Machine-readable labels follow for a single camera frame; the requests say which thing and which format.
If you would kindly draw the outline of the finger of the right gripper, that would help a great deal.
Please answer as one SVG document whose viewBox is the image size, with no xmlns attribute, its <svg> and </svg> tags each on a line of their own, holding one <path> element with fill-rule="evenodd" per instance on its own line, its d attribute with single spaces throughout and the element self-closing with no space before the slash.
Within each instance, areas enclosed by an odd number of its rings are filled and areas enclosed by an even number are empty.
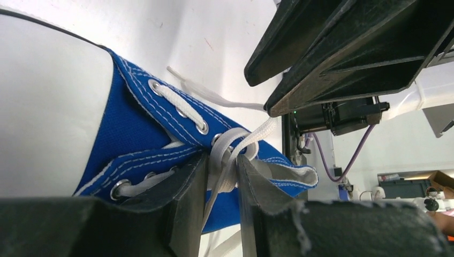
<svg viewBox="0 0 454 257">
<path fill-rule="evenodd" d="M 341 14 L 264 104 L 278 117 L 401 92 L 453 44 L 453 1 L 344 1 Z"/>
<path fill-rule="evenodd" d="M 327 32 L 344 1 L 280 1 L 244 68 L 253 87 L 294 66 Z"/>
</svg>

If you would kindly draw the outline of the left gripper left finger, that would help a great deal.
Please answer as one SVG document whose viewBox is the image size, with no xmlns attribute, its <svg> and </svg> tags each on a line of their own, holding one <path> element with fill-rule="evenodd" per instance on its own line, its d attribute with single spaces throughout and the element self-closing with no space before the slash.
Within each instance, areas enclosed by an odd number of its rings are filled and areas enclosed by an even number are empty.
<svg viewBox="0 0 454 257">
<path fill-rule="evenodd" d="M 1 256 L 197 256 L 208 155 L 113 205 L 95 197 L 1 200 Z"/>
</svg>

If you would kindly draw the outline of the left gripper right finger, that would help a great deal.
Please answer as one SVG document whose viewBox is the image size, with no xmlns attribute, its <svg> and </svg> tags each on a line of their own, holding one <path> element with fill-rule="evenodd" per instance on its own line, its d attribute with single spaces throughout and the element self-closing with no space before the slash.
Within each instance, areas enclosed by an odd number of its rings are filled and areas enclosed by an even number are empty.
<svg viewBox="0 0 454 257">
<path fill-rule="evenodd" d="M 244 256 L 448 256 L 432 220 L 402 201 L 304 201 L 237 159 Z"/>
</svg>

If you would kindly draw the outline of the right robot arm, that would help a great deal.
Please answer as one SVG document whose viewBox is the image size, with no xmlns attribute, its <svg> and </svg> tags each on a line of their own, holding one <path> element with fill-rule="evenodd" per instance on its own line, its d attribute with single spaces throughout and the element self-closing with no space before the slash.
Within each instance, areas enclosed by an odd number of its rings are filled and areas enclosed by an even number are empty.
<svg viewBox="0 0 454 257">
<path fill-rule="evenodd" d="M 284 73 L 264 109 L 300 133 L 378 124 L 390 101 L 453 45 L 453 1 L 281 1 L 244 69 L 250 86 Z"/>
</svg>

